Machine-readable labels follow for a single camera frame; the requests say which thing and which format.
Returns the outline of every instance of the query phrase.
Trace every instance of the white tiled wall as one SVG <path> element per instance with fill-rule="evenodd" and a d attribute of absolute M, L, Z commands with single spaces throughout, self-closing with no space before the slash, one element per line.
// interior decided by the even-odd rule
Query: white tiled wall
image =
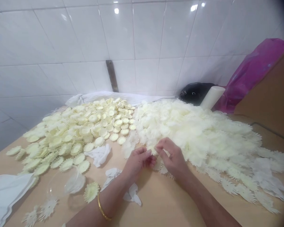
<path fill-rule="evenodd" d="M 0 0 L 0 150 L 72 95 L 174 95 L 226 85 L 265 38 L 284 39 L 278 0 Z"/>

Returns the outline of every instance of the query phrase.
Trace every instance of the right hand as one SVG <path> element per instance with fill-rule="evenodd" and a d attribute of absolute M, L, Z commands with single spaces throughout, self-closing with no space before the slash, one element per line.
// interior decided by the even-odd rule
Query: right hand
<path fill-rule="evenodd" d="M 171 141 L 171 139 L 168 137 L 161 139 L 155 146 L 155 150 L 159 153 L 167 170 L 176 179 L 180 180 L 191 174 L 191 171 L 189 170 L 183 157 L 181 148 Z"/>

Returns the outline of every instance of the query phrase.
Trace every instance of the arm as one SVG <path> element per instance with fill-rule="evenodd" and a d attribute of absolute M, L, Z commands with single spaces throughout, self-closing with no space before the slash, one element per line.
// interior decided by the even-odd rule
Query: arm
<path fill-rule="evenodd" d="M 154 167 L 156 158 L 150 151 L 141 147 L 133 150 L 128 158 L 122 173 L 116 177 L 101 193 L 100 203 L 104 214 L 112 218 L 123 200 L 125 192 L 135 183 L 143 167 Z M 98 206 L 96 197 L 79 213 L 77 213 L 67 224 L 66 227 L 100 227 L 107 226 L 107 221 Z"/>
<path fill-rule="evenodd" d="M 155 149 L 167 170 L 194 200 L 207 227 L 241 226 L 192 174 L 181 149 L 174 142 L 169 138 L 164 138 L 159 141 Z"/>

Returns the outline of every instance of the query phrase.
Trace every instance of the white flower pile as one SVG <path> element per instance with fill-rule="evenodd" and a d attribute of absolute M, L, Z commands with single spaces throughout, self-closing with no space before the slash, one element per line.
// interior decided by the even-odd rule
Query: white flower pile
<path fill-rule="evenodd" d="M 251 203 L 259 201 L 276 212 L 272 200 L 259 191 L 251 164 L 258 156 L 267 157 L 273 172 L 283 172 L 284 153 L 261 147 L 262 138 L 250 125 L 179 100 L 144 102 L 136 109 L 134 119 L 136 131 L 130 132 L 123 145 L 126 158 L 137 143 L 157 154 L 153 147 L 160 139 L 169 137 L 181 148 L 185 160 L 199 172 L 207 173 L 228 193 L 239 194 Z M 158 161 L 157 170 L 167 173 L 163 162 Z"/>

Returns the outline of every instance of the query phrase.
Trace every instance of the white cloth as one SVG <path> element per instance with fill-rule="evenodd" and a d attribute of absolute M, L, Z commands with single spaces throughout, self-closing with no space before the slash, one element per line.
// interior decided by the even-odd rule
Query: white cloth
<path fill-rule="evenodd" d="M 137 94 L 129 94 L 129 93 L 119 93 L 119 92 L 112 92 L 112 91 L 99 91 L 88 93 L 85 95 L 79 94 L 71 97 L 69 100 L 66 101 L 66 105 L 74 108 L 75 106 L 82 105 L 84 103 L 93 102 L 100 99 L 109 99 L 109 98 L 122 98 L 126 99 L 128 103 L 133 106 L 140 104 L 142 101 L 147 102 L 154 102 L 159 99 L 164 98 L 175 98 L 175 96 L 144 96 L 144 95 L 137 95 Z"/>
<path fill-rule="evenodd" d="M 122 170 L 119 170 L 117 168 L 112 168 L 112 169 L 107 170 L 105 172 L 107 179 L 104 182 L 101 191 L 103 191 L 112 182 L 113 179 L 115 179 L 117 176 L 119 176 L 120 173 L 122 173 Z M 124 194 L 123 199 L 125 201 L 128 201 L 128 202 L 135 202 L 139 206 L 141 206 L 142 202 L 141 202 L 139 196 L 137 195 L 137 191 L 138 191 L 138 186 L 136 185 L 136 183 L 133 183 L 132 186 L 130 186 L 128 192 L 126 192 Z"/>
<path fill-rule="evenodd" d="M 93 164 L 99 168 L 107 159 L 108 154 L 110 153 L 111 147 L 109 144 L 106 144 L 104 147 L 97 147 L 89 152 L 84 152 L 86 156 L 91 157 L 94 162 Z"/>
<path fill-rule="evenodd" d="M 0 227 L 12 212 L 12 206 L 33 184 L 33 174 L 0 175 Z"/>
<path fill-rule="evenodd" d="M 272 175 L 268 158 L 256 158 L 251 165 L 254 180 L 257 181 L 264 192 L 281 199 L 284 202 L 284 185 Z"/>

